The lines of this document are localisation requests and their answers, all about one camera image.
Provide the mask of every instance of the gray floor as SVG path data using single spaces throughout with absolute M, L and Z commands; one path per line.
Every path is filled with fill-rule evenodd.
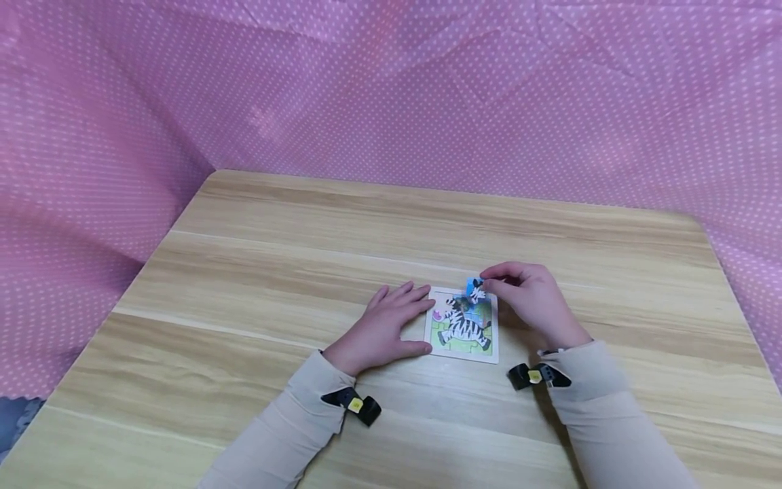
M 41 399 L 0 397 L 0 463 L 43 404 Z

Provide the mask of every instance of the beige sleeve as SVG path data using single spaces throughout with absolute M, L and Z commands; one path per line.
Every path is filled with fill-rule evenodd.
M 345 409 L 321 396 L 355 383 L 314 352 L 214 461 L 199 489 L 293 489 L 307 464 L 342 429 Z
M 570 387 L 550 387 L 591 489 L 697 488 L 687 467 L 644 414 L 602 341 L 545 354 Z

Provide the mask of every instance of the black wrist band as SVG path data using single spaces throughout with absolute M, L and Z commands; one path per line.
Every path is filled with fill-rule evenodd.
M 321 396 L 321 401 L 332 406 L 342 406 L 349 412 L 352 412 L 358 419 L 367 426 L 380 416 L 382 409 L 372 397 L 367 396 L 364 399 L 359 397 L 358 392 L 352 387 L 345 387 L 325 396 Z
M 532 368 L 528 367 L 526 363 L 516 365 L 508 370 L 508 379 L 516 390 L 541 382 L 545 382 L 549 387 L 570 387 L 572 383 L 565 374 L 545 363 L 539 363 Z

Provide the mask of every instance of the pink backdrop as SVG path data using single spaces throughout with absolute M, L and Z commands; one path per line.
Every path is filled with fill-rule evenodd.
M 690 214 L 782 385 L 779 0 L 0 2 L 0 395 L 214 168 Z

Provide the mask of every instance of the wood grain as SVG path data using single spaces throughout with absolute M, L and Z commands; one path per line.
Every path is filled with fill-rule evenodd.
M 703 487 L 778 487 L 782 402 L 690 218 L 234 171 L 204 184 L 0 486 L 192 487 L 382 284 L 460 287 L 507 259 L 548 265 Z M 504 378 L 538 342 L 517 322 L 500 310 L 499 365 L 362 376 L 383 415 L 371 430 L 349 417 L 301 487 L 578 487 L 545 393 Z

